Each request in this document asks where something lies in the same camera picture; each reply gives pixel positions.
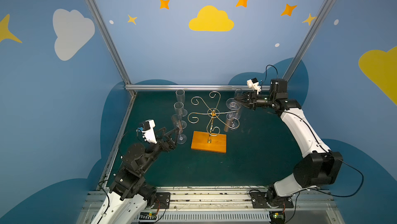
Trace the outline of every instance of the orange wooden block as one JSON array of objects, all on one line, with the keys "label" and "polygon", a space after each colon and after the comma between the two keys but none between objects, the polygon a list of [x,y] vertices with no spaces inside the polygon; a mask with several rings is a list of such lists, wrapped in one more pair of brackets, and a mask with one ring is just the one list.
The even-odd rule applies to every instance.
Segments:
[{"label": "orange wooden block", "polygon": [[207,132],[194,131],[192,147],[193,150],[226,153],[226,134],[210,136]]}]

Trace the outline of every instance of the green table surface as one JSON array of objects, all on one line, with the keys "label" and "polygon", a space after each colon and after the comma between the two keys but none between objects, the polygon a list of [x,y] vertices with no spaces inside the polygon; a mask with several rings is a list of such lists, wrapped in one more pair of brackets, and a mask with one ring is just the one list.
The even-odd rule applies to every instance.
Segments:
[{"label": "green table surface", "polygon": [[[218,97],[210,98],[208,94],[206,91],[186,91],[185,109],[188,114],[207,111],[201,100],[196,106],[191,103],[191,98],[195,96],[202,97],[209,107],[215,107]],[[233,96],[234,92],[221,92],[218,106],[221,112],[229,111],[226,100]],[[166,127],[167,131],[173,129],[171,116],[175,114],[175,102],[174,91],[138,92],[111,175],[120,168],[120,154],[125,154],[131,144],[140,142],[135,132],[140,122],[153,119],[156,123],[155,131],[162,127]],[[244,108],[240,127],[229,132],[224,132],[225,125],[215,119],[214,124],[219,126],[221,133],[227,134],[225,154],[191,149],[193,132],[205,132],[210,119],[205,115],[200,115],[199,118],[199,122],[193,124],[188,122],[187,116],[183,117],[187,123],[183,130],[187,136],[186,143],[160,154],[145,175],[147,183],[157,187],[266,186],[290,175],[295,164],[302,159],[295,138],[273,110],[259,108],[253,111]],[[226,122],[225,114],[220,118]]]}]

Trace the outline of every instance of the yellow cloud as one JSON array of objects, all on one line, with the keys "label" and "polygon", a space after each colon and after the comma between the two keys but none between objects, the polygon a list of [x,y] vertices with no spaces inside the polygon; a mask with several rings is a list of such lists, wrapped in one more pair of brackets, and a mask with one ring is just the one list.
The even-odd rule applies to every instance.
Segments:
[{"label": "yellow cloud", "polygon": [[189,28],[194,31],[225,32],[233,27],[234,22],[228,18],[227,13],[211,5],[202,8],[197,18],[189,22]]},{"label": "yellow cloud", "polygon": [[371,50],[361,56],[359,67],[395,104],[397,104],[397,47],[388,52]]}]

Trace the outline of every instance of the white cloud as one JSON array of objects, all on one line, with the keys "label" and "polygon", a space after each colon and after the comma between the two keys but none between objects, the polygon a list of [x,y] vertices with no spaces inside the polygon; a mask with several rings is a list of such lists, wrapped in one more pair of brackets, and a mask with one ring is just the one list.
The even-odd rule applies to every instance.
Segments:
[{"label": "white cloud", "polygon": [[63,61],[72,58],[95,33],[95,25],[77,10],[55,10],[52,24],[57,35],[55,53]]}]

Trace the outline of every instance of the yellow star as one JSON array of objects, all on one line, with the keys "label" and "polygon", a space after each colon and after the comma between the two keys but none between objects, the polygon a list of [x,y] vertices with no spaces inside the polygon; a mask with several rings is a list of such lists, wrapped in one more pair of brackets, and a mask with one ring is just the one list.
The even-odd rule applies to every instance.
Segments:
[{"label": "yellow star", "polygon": [[8,30],[8,22],[10,21],[10,15],[6,15],[4,19],[0,22],[0,42],[2,42],[4,39],[9,38],[10,40],[22,43],[15,35],[13,35],[9,30]]},{"label": "yellow star", "polygon": [[128,15],[128,17],[129,17],[129,20],[127,21],[127,22],[133,22],[135,25],[136,25],[136,23],[135,23],[135,19],[137,18],[137,17],[135,17],[135,18],[132,18],[131,16],[129,16]]},{"label": "yellow star", "polygon": [[169,10],[168,3],[170,2],[170,0],[160,0],[160,2],[161,2],[160,8],[166,8]]},{"label": "yellow star", "polygon": [[247,1],[248,0],[239,0],[239,2],[237,3],[236,7],[238,7],[238,6],[247,7]]},{"label": "yellow star", "polygon": [[312,20],[314,20],[315,18],[316,18],[316,16],[312,17],[312,15],[309,13],[309,18],[307,18],[306,21],[304,21],[302,23],[307,22],[307,23],[309,23],[309,26],[310,26],[310,24],[312,23]]},{"label": "yellow star", "polygon": [[284,10],[284,12],[281,14],[282,16],[283,15],[289,15],[289,16],[291,16],[291,14],[292,14],[292,10],[294,10],[294,8],[296,8],[297,7],[297,5],[295,5],[295,6],[290,6],[290,5],[286,5],[285,6],[285,10]]}]

